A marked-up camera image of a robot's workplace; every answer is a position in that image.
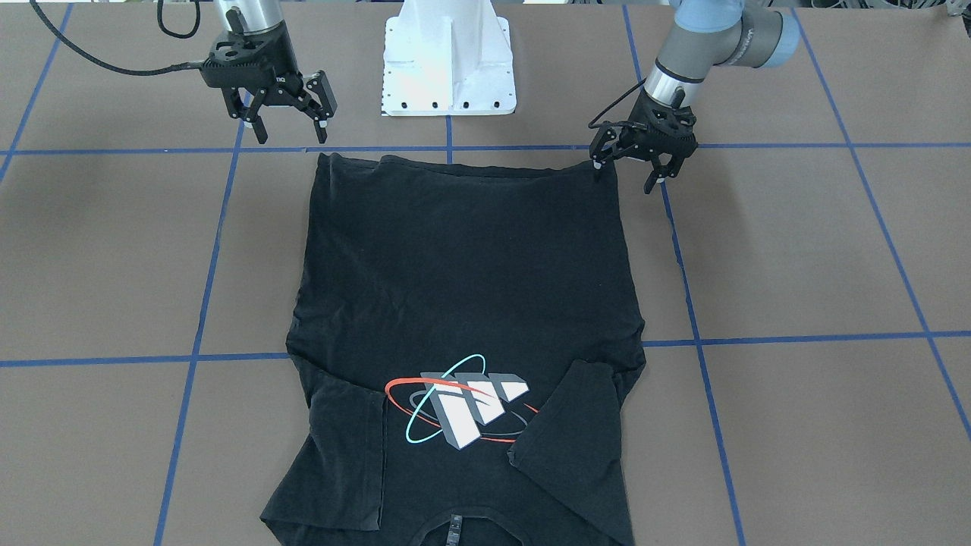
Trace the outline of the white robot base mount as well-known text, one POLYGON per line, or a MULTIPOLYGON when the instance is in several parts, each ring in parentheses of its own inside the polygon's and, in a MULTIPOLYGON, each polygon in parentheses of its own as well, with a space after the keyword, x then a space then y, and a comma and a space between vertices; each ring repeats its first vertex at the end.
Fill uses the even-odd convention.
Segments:
POLYGON ((509 115, 510 25, 490 1, 405 1, 385 24, 381 113, 509 115))

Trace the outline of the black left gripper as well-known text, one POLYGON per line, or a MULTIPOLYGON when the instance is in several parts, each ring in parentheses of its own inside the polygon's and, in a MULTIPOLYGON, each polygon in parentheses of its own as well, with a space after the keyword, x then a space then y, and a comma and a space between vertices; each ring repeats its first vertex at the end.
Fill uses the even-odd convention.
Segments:
POLYGON ((676 176, 676 163, 690 158, 698 142, 694 135, 695 115, 684 104, 687 94, 677 87, 672 105, 655 101, 639 87, 634 107, 626 121, 613 127, 600 127, 589 146, 593 179, 596 182, 616 175, 616 159, 649 160, 652 170, 643 193, 648 196, 656 184, 676 176))

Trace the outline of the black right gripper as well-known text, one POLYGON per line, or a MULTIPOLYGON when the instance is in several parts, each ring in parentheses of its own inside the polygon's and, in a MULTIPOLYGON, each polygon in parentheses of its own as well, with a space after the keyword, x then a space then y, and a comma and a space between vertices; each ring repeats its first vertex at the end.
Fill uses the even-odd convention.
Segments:
POLYGON ((222 91, 229 117, 252 128, 260 145, 269 138, 258 114, 263 105, 306 112, 319 144, 326 143, 327 124, 338 107, 334 91, 323 71, 313 72, 304 82, 284 22, 261 33, 222 32, 200 72, 207 86, 222 91), (247 105, 240 97, 243 89, 253 94, 247 105))

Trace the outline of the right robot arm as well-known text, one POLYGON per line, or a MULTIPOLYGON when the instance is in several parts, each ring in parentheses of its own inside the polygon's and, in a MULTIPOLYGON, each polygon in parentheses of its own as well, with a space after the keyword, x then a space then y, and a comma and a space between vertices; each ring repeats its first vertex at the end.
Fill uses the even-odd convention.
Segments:
POLYGON ((221 90, 228 115, 253 129, 259 144, 268 134, 258 111, 292 107, 313 121, 319 144, 337 102, 326 73, 301 74, 278 1, 218 1, 223 32, 202 63, 207 86, 221 90))

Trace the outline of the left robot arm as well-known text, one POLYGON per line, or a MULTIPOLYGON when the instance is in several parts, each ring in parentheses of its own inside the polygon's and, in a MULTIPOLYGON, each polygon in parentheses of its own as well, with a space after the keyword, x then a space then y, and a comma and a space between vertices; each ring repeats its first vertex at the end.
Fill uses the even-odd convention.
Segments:
POLYGON ((799 44, 791 15, 753 1, 672 1, 674 21, 651 70, 587 124, 594 168, 651 163, 646 194, 697 150, 694 99, 713 67, 777 67, 799 44))

